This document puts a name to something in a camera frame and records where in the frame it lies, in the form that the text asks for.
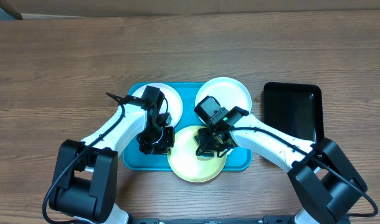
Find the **yellow-green plate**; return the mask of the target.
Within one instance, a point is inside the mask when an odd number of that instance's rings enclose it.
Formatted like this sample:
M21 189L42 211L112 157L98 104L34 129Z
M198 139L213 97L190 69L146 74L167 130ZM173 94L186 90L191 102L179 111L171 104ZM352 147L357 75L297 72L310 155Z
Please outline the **yellow-green plate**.
M188 182L207 182L218 176L223 170L227 156L212 157L197 156L197 131L203 126L188 126L175 134L174 147L167 155L168 163L173 172Z

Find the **green yellow sponge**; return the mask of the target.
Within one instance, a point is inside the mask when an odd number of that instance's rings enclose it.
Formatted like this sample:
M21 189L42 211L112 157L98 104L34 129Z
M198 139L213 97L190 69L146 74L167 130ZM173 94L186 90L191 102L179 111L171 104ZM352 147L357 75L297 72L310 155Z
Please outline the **green yellow sponge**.
M214 153L217 151L215 139L205 135L196 135L194 139L198 143L196 156L214 157Z

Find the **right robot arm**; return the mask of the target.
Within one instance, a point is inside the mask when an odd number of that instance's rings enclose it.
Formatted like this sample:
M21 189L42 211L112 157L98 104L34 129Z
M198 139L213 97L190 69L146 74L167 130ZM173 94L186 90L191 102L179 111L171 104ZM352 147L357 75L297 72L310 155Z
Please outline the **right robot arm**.
M330 139L315 143L292 137L238 106L227 110L212 96L198 101L194 111L206 124L196 155L223 157L242 147L287 173L302 205L294 223L339 223L361 197L367 197L365 181Z

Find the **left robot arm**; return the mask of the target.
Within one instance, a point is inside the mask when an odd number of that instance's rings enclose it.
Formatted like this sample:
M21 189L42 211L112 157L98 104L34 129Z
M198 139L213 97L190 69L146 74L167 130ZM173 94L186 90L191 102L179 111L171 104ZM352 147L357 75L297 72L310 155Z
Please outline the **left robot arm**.
M130 214L115 202L119 156L132 139L145 155L169 154L174 146L183 102L173 87L152 83L139 97L109 96L118 103L116 113L93 134L59 148L42 204L48 223L48 208L71 216L71 223L129 223Z

